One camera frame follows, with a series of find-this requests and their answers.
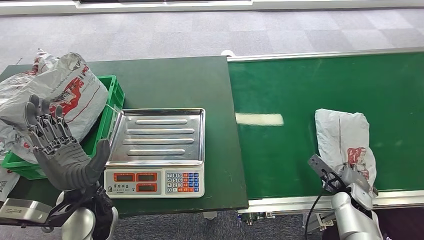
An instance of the barcode label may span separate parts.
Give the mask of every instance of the barcode label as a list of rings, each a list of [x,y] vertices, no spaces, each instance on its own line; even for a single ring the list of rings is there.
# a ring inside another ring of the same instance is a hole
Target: barcode label
[[[3,188],[5,188],[8,181],[0,181],[0,193],[3,192]]]

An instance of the black cable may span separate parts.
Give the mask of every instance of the black cable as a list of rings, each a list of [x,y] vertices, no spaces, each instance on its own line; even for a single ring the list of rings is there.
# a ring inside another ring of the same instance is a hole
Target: black cable
[[[320,200],[320,198],[321,198],[321,196],[324,194],[324,192],[326,191],[326,188],[327,188],[327,186],[328,186],[328,184],[329,184],[329,180],[330,180],[330,176],[329,176],[329,174],[326,172],[326,171],[324,171],[324,170],[322,170],[322,172],[325,174],[325,185],[324,185],[324,187],[322,188],[322,190],[321,190],[321,193],[318,195],[318,197],[316,198],[316,200],[315,200],[315,202],[313,202],[313,204],[312,204],[312,207],[310,208],[310,211],[309,211],[309,214],[307,215],[307,218],[306,218],[306,223],[305,223],[305,240],[308,240],[308,223],[309,223],[309,218],[311,217],[311,214],[312,214],[312,211],[314,210],[314,208],[315,208],[315,205],[317,205],[317,203],[318,203],[318,201]]]

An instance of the white wall base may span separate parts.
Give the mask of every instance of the white wall base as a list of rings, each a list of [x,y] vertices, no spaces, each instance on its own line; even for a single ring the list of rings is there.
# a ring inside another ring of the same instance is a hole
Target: white wall base
[[[71,0],[7,1],[0,2],[0,15],[396,7],[424,7],[424,0],[227,0],[146,3],[79,3]]]

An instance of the gray carpet floor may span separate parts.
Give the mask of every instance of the gray carpet floor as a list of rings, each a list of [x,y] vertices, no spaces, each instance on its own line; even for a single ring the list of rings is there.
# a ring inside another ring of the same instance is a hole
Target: gray carpet floor
[[[0,71],[31,64],[37,48],[87,61],[219,55],[238,56],[424,47],[424,9],[282,12],[157,12],[0,17]],[[54,240],[39,228],[0,226],[0,239]],[[314,232],[309,239],[321,238]],[[246,226],[234,211],[119,220],[115,239],[301,240],[302,216]]]
[[[301,215],[276,216],[262,219],[252,226],[239,222],[235,211],[218,212],[217,218],[207,220],[203,214],[169,214],[136,216],[120,219],[114,232],[116,240],[304,240]],[[20,229],[0,226],[0,239],[58,240],[60,229],[43,233],[38,227]],[[320,240],[314,231],[309,240]]]

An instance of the digital weighing scale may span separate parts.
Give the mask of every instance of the digital weighing scale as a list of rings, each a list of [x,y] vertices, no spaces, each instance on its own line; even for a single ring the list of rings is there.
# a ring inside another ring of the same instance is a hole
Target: digital weighing scale
[[[199,198],[205,193],[205,110],[124,109],[110,138],[111,199]]]

